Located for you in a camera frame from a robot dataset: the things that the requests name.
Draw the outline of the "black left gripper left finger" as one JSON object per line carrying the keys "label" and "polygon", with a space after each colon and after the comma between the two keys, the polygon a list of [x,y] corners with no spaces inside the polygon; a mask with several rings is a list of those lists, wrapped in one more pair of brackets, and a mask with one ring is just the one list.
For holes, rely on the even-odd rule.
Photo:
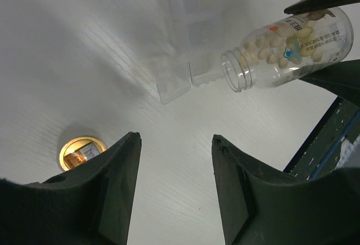
{"label": "black left gripper left finger", "polygon": [[141,155],[130,132],[42,183],[1,180],[2,244],[126,244]]}

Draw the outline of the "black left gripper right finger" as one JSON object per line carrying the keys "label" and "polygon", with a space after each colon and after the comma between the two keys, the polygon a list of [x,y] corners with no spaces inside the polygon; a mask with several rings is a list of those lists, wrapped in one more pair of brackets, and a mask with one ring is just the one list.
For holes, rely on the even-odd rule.
{"label": "black left gripper right finger", "polygon": [[221,135],[211,148],[226,244],[358,244],[359,170],[306,180],[279,171]]}

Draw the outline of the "clear pill bottle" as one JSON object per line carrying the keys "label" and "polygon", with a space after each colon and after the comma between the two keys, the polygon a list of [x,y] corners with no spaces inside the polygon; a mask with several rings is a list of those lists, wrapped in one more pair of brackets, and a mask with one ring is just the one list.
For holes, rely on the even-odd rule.
{"label": "clear pill bottle", "polygon": [[274,88],[342,61],[353,41],[349,17],[333,7],[255,29],[220,61],[234,92]]}

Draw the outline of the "orange bottle cap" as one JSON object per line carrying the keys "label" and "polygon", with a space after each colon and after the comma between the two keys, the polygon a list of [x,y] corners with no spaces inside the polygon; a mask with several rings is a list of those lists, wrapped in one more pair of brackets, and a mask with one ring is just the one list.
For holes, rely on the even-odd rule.
{"label": "orange bottle cap", "polygon": [[59,150],[57,163],[62,171],[69,171],[107,150],[99,138],[85,135],[66,142]]}

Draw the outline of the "translucent weekly pill organizer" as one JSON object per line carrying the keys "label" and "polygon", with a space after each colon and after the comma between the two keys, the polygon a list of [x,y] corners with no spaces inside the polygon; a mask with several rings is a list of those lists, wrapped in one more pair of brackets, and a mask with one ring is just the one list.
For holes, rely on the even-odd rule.
{"label": "translucent weekly pill organizer", "polygon": [[156,73],[157,92],[164,105],[221,78],[217,54],[224,43],[222,0],[168,0],[176,64]]}

